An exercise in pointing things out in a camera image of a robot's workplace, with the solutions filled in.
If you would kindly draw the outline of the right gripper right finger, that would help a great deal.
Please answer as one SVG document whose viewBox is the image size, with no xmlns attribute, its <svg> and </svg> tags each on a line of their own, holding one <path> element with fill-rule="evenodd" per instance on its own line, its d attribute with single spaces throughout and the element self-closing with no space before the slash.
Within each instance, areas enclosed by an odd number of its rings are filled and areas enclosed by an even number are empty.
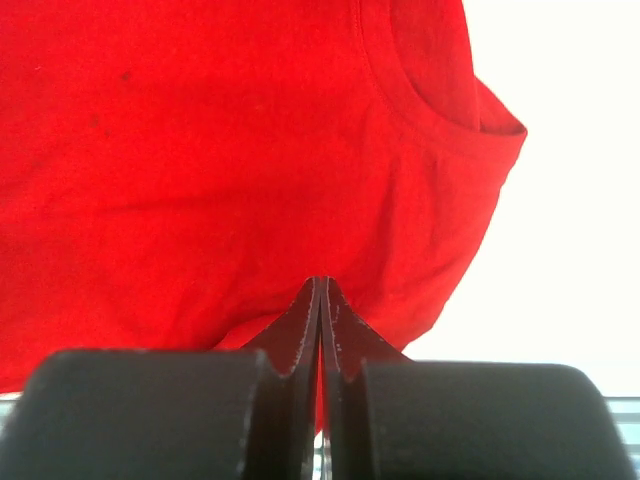
<svg viewBox="0 0 640 480">
<path fill-rule="evenodd" d="M 632 479 L 605 400 L 558 364 L 413 361 L 322 282 L 331 479 Z"/>
</svg>

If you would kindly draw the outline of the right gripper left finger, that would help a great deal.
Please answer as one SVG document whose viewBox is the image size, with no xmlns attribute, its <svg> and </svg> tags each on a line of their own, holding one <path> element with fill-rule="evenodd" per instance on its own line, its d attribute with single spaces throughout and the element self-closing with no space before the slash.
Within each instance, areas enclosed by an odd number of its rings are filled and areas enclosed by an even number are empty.
<svg viewBox="0 0 640 480">
<path fill-rule="evenodd" d="M 68 350 L 1 432 L 5 479 L 309 479 L 320 282 L 236 351 Z"/>
</svg>

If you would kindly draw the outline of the red t shirt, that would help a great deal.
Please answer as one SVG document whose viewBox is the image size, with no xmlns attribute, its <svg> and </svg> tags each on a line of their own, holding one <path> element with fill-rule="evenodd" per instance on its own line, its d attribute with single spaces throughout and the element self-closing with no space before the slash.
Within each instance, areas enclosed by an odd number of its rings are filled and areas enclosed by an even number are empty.
<svg viewBox="0 0 640 480">
<path fill-rule="evenodd" d="M 70 348 L 241 347 L 312 276 L 403 349 L 526 135 L 458 1 L 5 1 L 1 390 Z"/>
</svg>

